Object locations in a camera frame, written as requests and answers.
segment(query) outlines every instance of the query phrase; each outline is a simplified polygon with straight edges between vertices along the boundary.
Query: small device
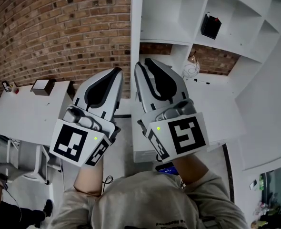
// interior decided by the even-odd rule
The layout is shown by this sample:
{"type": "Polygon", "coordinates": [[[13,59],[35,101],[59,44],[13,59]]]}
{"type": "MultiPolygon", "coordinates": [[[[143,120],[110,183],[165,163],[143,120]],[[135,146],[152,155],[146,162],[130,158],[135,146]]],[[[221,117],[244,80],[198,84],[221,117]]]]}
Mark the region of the small device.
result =
{"type": "Polygon", "coordinates": [[[36,80],[30,91],[35,95],[49,96],[53,88],[54,82],[52,80],[36,80]]]}
{"type": "Polygon", "coordinates": [[[204,84],[207,84],[207,85],[210,84],[210,82],[199,81],[198,79],[193,79],[193,80],[194,80],[195,82],[204,83],[204,84]]]}
{"type": "Polygon", "coordinates": [[[252,190],[256,185],[257,185],[257,180],[254,180],[254,181],[250,184],[250,190],[252,190]]]}
{"type": "Polygon", "coordinates": [[[201,33],[204,36],[216,39],[221,25],[222,23],[219,18],[206,14],[201,26],[201,33]]]}
{"type": "Polygon", "coordinates": [[[159,171],[159,172],[167,173],[167,174],[173,174],[173,175],[176,175],[176,176],[179,175],[177,169],[174,167],[172,162],[162,164],[160,166],[156,166],[155,170],[159,171]]]}
{"type": "Polygon", "coordinates": [[[9,84],[8,84],[8,82],[7,81],[3,81],[2,85],[3,85],[4,89],[5,89],[5,91],[9,92],[9,84]]]}

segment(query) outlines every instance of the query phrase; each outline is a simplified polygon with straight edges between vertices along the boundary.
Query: person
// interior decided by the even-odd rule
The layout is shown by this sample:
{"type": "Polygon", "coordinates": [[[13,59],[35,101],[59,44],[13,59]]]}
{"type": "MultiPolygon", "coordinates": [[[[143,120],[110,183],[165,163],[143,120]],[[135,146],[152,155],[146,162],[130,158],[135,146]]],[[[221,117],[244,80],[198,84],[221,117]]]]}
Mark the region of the person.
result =
{"type": "Polygon", "coordinates": [[[19,208],[1,201],[4,185],[0,180],[0,229],[16,228],[26,229],[30,225],[40,227],[40,223],[46,217],[51,216],[53,204],[51,200],[46,201],[43,211],[19,208]]]}
{"type": "Polygon", "coordinates": [[[103,159],[94,168],[81,168],[49,228],[248,228],[221,178],[195,155],[175,159],[173,164],[184,190],[178,176],[147,171],[119,178],[101,194],[103,159]]]}

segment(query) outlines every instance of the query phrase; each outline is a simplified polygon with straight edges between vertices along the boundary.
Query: floor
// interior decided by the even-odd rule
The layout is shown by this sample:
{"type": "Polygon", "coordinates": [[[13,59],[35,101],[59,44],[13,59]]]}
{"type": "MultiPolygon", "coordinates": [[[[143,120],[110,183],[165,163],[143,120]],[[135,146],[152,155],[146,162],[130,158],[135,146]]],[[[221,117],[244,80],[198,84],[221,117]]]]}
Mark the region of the floor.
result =
{"type": "MultiPolygon", "coordinates": [[[[109,147],[104,155],[104,179],[109,175],[116,179],[145,170],[154,170],[154,167],[159,164],[158,162],[138,164],[133,162],[131,119],[116,119],[116,122],[121,128],[121,132],[117,135],[116,142],[109,147]]],[[[209,153],[199,152],[196,156],[201,159],[210,170],[222,177],[229,192],[227,168],[222,147],[214,149],[209,153]]],[[[0,161],[2,162],[4,160],[6,160],[6,149],[0,148],[0,161]]],[[[30,209],[42,210],[46,199],[51,198],[55,204],[53,212],[55,215],[58,211],[64,191],[62,176],[64,178],[65,189],[69,189],[73,186],[78,170],[78,167],[63,162],[63,173],[55,171],[50,186],[19,178],[10,185],[9,192],[17,200],[19,206],[30,209]]],[[[15,204],[14,200],[5,193],[4,201],[15,204]]],[[[46,221],[41,228],[45,228],[47,223],[48,221],[46,221]]]]}

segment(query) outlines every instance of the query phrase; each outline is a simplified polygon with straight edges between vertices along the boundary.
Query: white desk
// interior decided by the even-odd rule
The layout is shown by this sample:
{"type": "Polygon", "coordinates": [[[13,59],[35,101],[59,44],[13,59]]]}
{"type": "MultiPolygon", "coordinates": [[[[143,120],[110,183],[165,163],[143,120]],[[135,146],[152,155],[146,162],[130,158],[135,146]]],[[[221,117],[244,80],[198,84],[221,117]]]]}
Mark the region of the white desk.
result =
{"type": "Polygon", "coordinates": [[[0,98],[0,135],[50,145],[57,118],[72,103],[67,89],[70,82],[56,82],[50,96],[37,96],[32,85],[19,87],[18,94],[3,91],[0,98]]]}

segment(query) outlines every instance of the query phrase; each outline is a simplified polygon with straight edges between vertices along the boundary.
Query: brick wall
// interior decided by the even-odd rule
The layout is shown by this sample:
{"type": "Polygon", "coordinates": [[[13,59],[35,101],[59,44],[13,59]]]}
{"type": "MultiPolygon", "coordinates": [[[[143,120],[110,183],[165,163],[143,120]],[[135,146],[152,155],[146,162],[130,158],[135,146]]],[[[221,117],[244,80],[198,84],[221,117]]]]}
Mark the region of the brick wall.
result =
{"type": "Polygon", "coordinates": [[[1,82],[72,81],[119,66],[130,97],[130,0],[0,0],[1,82]]]}
{"type": "Polygon", "coordinates": [[[240,55],[233,52],[197,44],[193,44],[189,56],[195,51],[201,65],[200,73],[228,75],[240,58],[240,55]]]}
{"type": "MultiPolygon", "coordinates": [[[[170,55],[172,44],[140,43],[140,54],[170,55]]],[[[196,57],[201,64],[200,73],[228,75],[240,55],[225,50],[193,44],[190,55],[197,51],[196,57]]]]}
{"type": "Polygon", "coordinates": [[[172,44],[167,44],[167,43],[151,43],[151,42],[140,43],[140,54],[170,55],[171,49],[172,49],[172,44]]]}

